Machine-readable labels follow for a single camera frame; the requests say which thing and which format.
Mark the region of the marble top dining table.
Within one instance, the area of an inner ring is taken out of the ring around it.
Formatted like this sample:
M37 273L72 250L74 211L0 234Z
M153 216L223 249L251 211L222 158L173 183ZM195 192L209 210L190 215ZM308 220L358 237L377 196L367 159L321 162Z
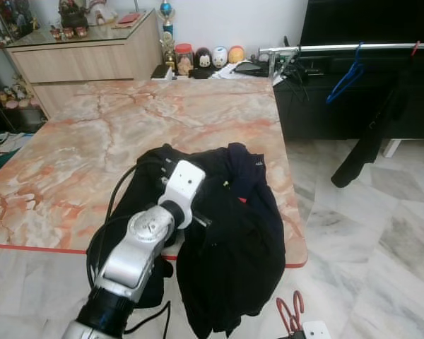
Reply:
M96 81L0 169L0 248L83 253L119 178L147 150L192 154L240 143L266 161L287 268L307 262L276 97L265 78Z

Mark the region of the black round toy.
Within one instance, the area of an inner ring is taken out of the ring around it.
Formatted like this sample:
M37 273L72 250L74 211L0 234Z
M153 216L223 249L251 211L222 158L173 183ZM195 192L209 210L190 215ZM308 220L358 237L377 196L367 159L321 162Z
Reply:
M202 47L195 51L194 67L203 70L212 67L212 55L208 48Z

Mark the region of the dark figurine statue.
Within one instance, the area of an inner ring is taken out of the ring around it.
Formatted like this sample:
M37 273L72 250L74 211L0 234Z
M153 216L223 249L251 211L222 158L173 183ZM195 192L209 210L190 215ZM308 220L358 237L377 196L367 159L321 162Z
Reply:
M63 28L76 31L78 27L88 29L88 9L85 0L58 0L58 13Z

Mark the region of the gold trophy blue ball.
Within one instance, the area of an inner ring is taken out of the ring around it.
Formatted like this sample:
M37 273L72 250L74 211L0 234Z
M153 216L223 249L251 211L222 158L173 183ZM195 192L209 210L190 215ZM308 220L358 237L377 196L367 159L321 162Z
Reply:
M162 0L158 7L158 16L163 20L163 35L161 35L160 44L163 46L163 58L165 64L170 68L175 68L175 40L173 37L173 22L175 9L171 6L169 0Z

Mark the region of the small black box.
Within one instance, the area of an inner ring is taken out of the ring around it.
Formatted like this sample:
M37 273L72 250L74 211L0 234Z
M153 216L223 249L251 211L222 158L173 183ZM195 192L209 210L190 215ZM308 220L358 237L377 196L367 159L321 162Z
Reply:
M158 65L151 74L151 80L172 81L176 80L176 74L169 65Z

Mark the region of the silver metal clothes rack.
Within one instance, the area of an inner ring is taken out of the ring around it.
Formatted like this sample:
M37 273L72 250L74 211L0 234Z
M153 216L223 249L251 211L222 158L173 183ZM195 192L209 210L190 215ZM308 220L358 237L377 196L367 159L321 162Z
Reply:
M362 49L409 49L412 51L415 43L364 43ZM296 47L269 47L258 49L258 54L269 55L269 75L276 78L283 72L288 64L293 63L295 57L303 52L335 52L355 51L357 44L338 44L321 46L296 46ZM424 43L420 43L419 49L424 49Z

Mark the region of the navy blue garment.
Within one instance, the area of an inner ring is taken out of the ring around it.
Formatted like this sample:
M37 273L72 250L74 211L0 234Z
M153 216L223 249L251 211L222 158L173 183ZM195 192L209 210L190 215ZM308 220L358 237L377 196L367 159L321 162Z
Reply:
M283 240L283 220L276 197L266 181L264 155L252 154L247 146L239 143L228 144L224 155L232 193L266 223L274 239Z

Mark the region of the light wooden sideboard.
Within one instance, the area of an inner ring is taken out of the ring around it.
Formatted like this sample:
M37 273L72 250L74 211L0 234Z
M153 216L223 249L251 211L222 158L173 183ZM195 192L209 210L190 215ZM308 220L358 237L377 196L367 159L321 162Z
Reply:
M86 37L63 41L41 29L6 51L35 91L45 116L51 117L82 83L148 80L163 62L159 39L157 14L147 10L131 27L95 26Z

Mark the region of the white round toy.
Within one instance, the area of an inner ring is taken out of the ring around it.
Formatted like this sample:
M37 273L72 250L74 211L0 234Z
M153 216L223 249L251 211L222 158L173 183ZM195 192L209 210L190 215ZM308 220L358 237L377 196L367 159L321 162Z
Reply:
M212 65L217 69L224 68L226 64L228 64L229 54L228 48L224 46L215 47L211 54L212 57Z

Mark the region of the white papers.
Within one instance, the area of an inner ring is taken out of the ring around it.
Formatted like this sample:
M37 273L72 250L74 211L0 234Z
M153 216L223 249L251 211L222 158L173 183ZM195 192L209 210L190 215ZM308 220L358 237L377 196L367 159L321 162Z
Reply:
M240 64L226 64L224 68L216 71L208 78L209 80L241 80L241 78L251 78L251 76L247 76L235 71L237 66L244 64L252 65L251 62L248 61L242 61Z

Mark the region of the black TV console cabinet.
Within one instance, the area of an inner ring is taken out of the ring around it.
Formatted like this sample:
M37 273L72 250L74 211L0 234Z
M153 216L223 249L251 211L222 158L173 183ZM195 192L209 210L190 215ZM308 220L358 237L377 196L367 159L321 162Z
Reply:
M352 51L303 52L278 74L273 90L288 140L360 139L387 96L389 82L403 68L409 49L364 49L364 74L330 105L326 97L353 62ZM403 116L384 134L383 156L396 154L402 142L424 140L424 49L413 56L410 91Z

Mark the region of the glass display cabinet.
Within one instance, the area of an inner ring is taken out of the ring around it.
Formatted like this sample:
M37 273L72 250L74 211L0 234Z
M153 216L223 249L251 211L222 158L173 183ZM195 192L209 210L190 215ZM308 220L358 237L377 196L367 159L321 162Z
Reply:
M0 0L0 47L40 29L29 0Z

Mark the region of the black jacket green logo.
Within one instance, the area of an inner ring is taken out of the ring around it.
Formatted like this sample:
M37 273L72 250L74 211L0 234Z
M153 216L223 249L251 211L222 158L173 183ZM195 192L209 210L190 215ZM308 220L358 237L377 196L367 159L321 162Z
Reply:
M175 227L135 307L160 304L163 278L175 273L187 320L200 339L212 332L230 335L242 316L257 316L285 268L284 239L274 239L230 190L224 151L184 154L170 145L148 150L126 172L130 184L121 200L110 201L105 223L86 252L88 278L124 238L128 220L158 205L177 162L201 168L206 176L193 200L192 222L186 229Z

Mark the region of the black wallet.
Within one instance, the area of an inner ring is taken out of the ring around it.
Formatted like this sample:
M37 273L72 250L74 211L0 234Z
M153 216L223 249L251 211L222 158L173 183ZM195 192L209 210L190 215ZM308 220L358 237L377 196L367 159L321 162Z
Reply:
M241 64L235 65L232 69L232 72L242 74L245 76L254 76L254 77L268 77L269 70L266 64L259 65L254 64L254 62L245 61Z

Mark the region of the blue plastic hanger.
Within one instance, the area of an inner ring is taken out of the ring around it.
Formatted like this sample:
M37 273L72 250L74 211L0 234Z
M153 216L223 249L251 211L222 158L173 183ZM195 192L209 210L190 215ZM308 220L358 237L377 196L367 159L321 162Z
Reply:
M344 76L338 81L338 83L332 88L331 93L326 97L326 103L330 105L332 102L338 99L339 96L345 93L347 88L351 87L358 78L360 78L365 72L365 65L360 61L360 51L364 42L358 43L357 48L354 52L353 62L351 67Z

